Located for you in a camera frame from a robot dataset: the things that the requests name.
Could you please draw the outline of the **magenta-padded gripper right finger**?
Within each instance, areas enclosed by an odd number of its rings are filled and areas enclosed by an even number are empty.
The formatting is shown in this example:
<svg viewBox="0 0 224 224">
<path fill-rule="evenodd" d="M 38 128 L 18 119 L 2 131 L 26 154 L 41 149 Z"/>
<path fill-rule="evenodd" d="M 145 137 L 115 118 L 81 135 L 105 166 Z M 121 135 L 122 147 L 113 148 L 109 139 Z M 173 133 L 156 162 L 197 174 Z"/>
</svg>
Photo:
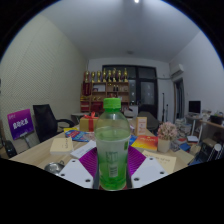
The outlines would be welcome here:
<svg viewBox="0 0 224 224">
<path fill-rule="evenodd" d="M 168 175 L 155 157 L 146 157 L 132 146 L 128 148 L 127 172 L 132 188 L 141 188 Z"/>
</svg>

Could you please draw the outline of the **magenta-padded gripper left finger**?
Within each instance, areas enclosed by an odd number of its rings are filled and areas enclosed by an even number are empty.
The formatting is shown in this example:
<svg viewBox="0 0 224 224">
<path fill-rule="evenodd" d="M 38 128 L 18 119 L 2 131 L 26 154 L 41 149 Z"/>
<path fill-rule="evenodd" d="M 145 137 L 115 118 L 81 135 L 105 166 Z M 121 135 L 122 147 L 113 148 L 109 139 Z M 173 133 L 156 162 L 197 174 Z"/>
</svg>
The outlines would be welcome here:
<svg viewBox="0 0 224 224">
<path fill-rule="evenodd" d="M 79 159 L 71 159 L 59 176 L 83 188 L 97 189 L 99 172 L 96 149 L 91 149 Z"/>
</svg>

